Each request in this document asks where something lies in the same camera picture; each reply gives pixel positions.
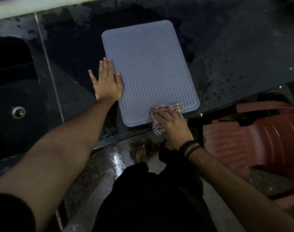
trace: silicone drying mat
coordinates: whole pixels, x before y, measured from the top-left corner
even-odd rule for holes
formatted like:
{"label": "silicone drying mat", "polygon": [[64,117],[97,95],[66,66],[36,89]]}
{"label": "silicone drying mat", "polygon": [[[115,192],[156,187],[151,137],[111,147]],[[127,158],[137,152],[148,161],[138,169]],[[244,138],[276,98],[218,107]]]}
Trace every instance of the silicone drying mat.
{"label": "silicone drying mat", "polygon": [[124,85],[119,100],[124,123],[151,122],[152,108],[181,102],[183,113],[196,110],[199,99],[173,24],[158,21],[107,30],[102,34],[106,57]]}

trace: black sleeve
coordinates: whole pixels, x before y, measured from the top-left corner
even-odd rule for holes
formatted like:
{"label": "black sleeve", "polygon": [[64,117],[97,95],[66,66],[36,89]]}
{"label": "black sleeve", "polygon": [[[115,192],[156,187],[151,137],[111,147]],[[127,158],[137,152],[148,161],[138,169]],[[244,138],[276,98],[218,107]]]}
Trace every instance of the black sleeve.
{"label": "black sleeve", "polygon": [[0,193],[0,231],[35,232],[35,218],[30,207],[13,195]]}

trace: sink drain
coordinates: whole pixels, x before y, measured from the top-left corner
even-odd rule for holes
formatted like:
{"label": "sink drain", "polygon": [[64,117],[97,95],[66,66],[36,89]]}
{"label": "sink drain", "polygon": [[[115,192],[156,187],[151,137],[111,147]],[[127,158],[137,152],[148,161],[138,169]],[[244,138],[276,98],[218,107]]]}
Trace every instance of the sink drain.
{"label": "sink drain", "polygon": [[26,115],[26,110],[23,107],[14,107],[12,117],[16,120],[22,119]]}

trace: white wall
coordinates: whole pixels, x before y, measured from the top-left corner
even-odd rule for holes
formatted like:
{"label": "white wall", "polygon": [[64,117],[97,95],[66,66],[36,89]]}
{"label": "white wall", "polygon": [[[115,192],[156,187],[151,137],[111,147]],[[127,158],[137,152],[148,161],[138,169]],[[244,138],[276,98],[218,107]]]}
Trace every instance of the white wall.
{"label": "white wall", "polygon": [[0,1],[0,19],[86,1],[91,0],[3,0]]}

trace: checkered cloth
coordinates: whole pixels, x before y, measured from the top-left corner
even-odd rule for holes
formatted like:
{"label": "checkered cloth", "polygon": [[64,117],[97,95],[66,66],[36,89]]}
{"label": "checkered cloth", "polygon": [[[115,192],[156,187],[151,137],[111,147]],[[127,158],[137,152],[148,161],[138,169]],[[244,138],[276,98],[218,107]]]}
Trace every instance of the checkered cloth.
{"label": "checkered cloth", "polygon": [[172,105],[157,105],[152,109],[151,118],[152,118],[153,132],[157,135],[161,135],[162,133],[166,133],[166,130],[153,116],[153,114],[157,113],[157,110],[162,110],[162,111],[175,110],[177,113],[181,114],[183,112],[183,105],[181,103],[175,103]]}

